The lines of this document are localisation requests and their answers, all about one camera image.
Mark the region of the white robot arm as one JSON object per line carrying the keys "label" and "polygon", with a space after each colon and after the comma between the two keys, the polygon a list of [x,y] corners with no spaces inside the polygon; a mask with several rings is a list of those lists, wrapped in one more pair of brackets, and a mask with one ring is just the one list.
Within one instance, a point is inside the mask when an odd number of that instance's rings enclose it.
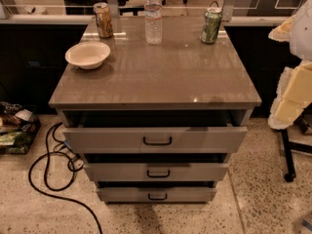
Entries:
{"label": "white robot arm", "polygon": [[268,125],[283,130],[312,103],[312,0],[274,28],[268,38],[289,42],[291,54],[301,59],[297,67],[282,72],[271,105]]}

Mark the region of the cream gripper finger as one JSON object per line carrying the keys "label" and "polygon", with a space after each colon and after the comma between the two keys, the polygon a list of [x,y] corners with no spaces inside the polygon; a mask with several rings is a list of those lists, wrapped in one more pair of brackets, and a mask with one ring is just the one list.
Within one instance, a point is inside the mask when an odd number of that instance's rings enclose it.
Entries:
{"label": "cream gripper finger", "polygon": [[274,130],[291,126],[312,103],[312,62],[303,60],[296,68],[286,67],[280,76],[268,118]]}
{"label": "cream gripper finger", "polygon": [[268,34],[268,38],[278,42],[289,42],[294,16],[289,17]]}

